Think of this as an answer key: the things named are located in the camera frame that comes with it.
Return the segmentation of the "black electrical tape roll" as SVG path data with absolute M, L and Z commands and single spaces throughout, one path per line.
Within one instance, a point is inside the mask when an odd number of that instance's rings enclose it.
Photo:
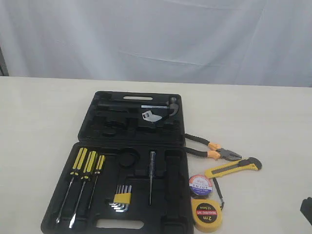
M 189 178 L 191 194 L 199 197 L 207 197 L 213 190 L 212 181 L 204 175 L 194 175 Z

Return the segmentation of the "yellow utility knife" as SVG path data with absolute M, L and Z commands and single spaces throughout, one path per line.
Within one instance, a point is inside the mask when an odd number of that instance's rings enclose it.
M 252 171 L 259 171 L 262 169 L 262 163 L 254 158 L 244 158 L 241 160 L 233 161 L 227 164 L 223 164 L 218 167 L 209 168 L 205 171 L 204 175 L 209 178 L 219 178 L 225 175 L 229 175 L 232 173 L 244 171 L 244 170 L 252 170 Z

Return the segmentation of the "yellow measuring tape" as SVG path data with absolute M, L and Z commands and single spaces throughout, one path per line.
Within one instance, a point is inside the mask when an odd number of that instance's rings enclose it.
M 222 209 L 224 208 L 224 199 L 216 178 L 213 182 L 219 196 L 218 203 L 211 199 L 192 199 L 192 215 L 195 227 L 203 233 L 215 232 L 222 224 Z

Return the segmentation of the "black plastic tool case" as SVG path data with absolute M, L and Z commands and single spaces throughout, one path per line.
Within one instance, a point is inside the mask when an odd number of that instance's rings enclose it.
M 129 101 L 164 105 L 175 97 L 179 110 L 102 107 L 103 101 Z M 145 124 L 141 113 L 151 110 L 163 117 L 156 127 Z M 185 142 L 182 99 L 178 94 L 97 91 L 90 103 L 78 141 L 73 145 L 41 223 L 45 234 L 191 234 L 193 218 L 189 192 L 188 160 Z M 56 224 L 70 172 L 81 147 L 87 148 L 79 176 L 75 178 Z M 84 191 L 72 229 L 69 223 L 82 186 L 82 171 L 90 151 L 105 155 L 90 210 L 89 200 L 95 181 L 95 168 Z M 149 205 L 150 151 L 156 152 Z M 116 213 L 110 206 L 117 185 L 132 185 L 129 210 Z

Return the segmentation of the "silver adjustable wrench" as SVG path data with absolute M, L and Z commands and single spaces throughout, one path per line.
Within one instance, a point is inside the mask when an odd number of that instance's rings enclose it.
M 162 116 L 154 114 L 151 110 L 147 110 L 140 115 L 143 122 L 151 127 L 156 127 L 157 124 L 163 120 Z

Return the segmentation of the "voltage tester screwdriver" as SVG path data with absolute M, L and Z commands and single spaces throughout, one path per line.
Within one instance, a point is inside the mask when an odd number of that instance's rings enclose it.
M 153 178 L 154 178 L 155 157 L 156 157 L 156 152 L 155 152 L 155 151 L 150 151 L 150 164 L 149 164 L 149 181 L 150 181 L 149 205 L 152 204 L 152 186 L 153 186 Z

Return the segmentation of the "small yellow black screwdriver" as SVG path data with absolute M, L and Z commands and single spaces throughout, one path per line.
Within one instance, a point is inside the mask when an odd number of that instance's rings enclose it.
M 95 187 L 96 187 L 97 180 L 98 180 L 98 176 L 102 172 L 104 162 L 105 162 L 105 155 L 100 155 L 98 158 L 97 164 L 96 164 L 95 172 L 94 172 L 95 181 L 93 184 L 93 189 L 92 189 L 92 193 L 91 193 L 90 200 L 89 200 L 88 210 L 90 210 L 90 208 L 91 208 L 92 200 L 93 200 L 93 196 L 94 196 L 94 192 L 95 192 Z

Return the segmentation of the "middle yellow black screwdriver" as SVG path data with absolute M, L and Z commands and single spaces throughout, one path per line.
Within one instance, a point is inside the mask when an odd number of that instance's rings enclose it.
M 75 220 L 76 220 L 76 217 L 77 217 L 77 210 L 78 210 L 78 207 L 79 207 L 79 204 L 80 204 L 80 200 L 81 200 L 81 197 L 82 197 L 82 194 L 83 194 L 83 191 L 84 191 L 84 187 L 85 187 L 86 183 L 88 181 L 90 181 L 90 179 L 92 177 L 97 157 L 98 157 L 98 154 L 97 154 L 96 151 L 90 151 L 89 154 L 88 154 L 86 164 L 85 164 L 84 169 L 82 171 L 82 177 L 81 177 L 82 186 L 81 186 L 81 190 L 79 192 L 79 196 L 78 196 L 78 199 L 77 199 L 74 211 L 73 211 L 73 215 L 72 215 L 72 218 L 71 218 L 69 226 L 68 226 L 69 229 L 72 229 L 73 226 L 74 226 L 74 223 L 75 223 Z

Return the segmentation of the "large yellow black screwdriver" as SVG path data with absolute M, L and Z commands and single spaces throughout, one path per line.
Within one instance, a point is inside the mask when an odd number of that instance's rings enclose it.
M 59 209 L 59 212 L 58 212 L 58 216 L 56 218 L 56 224 L 59 224 L 60 223 L 60 219 L 61 219 L 61 215 L 62 215 L 62 211 L 63 211 L 63 207 L 66 203 L 66 200 L 67 200 L 67 197 L 68 197 L 68 194 L 69 194 L 69 191 L 72 187 L 72 184 L 75 180 L 76 177 L 79 176 L 79 173 L 81 171 L 81 168 L 82 168 L 82 165 L 84 163 L 84 159 L 86 157 L 86 154 L 87 154 L 87 148 L 85 147 L 81 147 L 78 151 L 78 154 L 75 158 L 75 161 L 74 161 L 74 164 L 72 166 L 72 169 L 71 169 L 71 172 L 70 172 L 70 177 L 71 177 L 71 180 L 68 184 L 68 187 L 67 187 L 67 190 L 66 190 L 66 193 L 64 195 L 64 199 L 62 201 L 62 204 L 61 204 L 61 207 Z

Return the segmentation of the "hex key set yellow holder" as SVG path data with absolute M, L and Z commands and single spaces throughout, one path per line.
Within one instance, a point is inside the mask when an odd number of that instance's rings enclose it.
M 125 213 L 129 210 L 132 196 L 132 185 L 117 185 L 116 193 L 109 206 L 116 213 Z

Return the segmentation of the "white backdrop curtain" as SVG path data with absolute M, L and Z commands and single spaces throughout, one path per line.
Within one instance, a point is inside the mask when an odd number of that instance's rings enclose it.
M 310 87 L 309 0 L 3 0 L 9 75 Z

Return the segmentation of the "dark object at edge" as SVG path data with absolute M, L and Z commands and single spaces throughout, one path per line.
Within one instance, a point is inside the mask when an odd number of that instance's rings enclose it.
M 311 197 L 308 197 L 302 201 L 300 211 L 302 215 L 312 225 L 312 198 Z

